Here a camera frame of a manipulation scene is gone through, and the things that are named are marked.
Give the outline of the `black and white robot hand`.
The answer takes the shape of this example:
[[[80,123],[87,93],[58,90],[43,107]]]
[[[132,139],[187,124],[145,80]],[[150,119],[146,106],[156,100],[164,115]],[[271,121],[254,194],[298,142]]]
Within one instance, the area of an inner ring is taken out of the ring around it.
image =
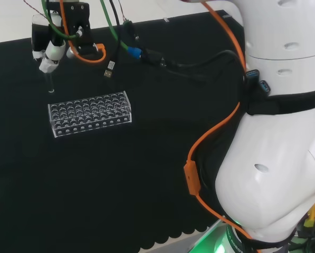
[[[50,74],[64,56],[88,61],[103,55],[91,34],[90,6],[81,1],[42,1],[44,13],[32,17],[32,54],[39,69]]]

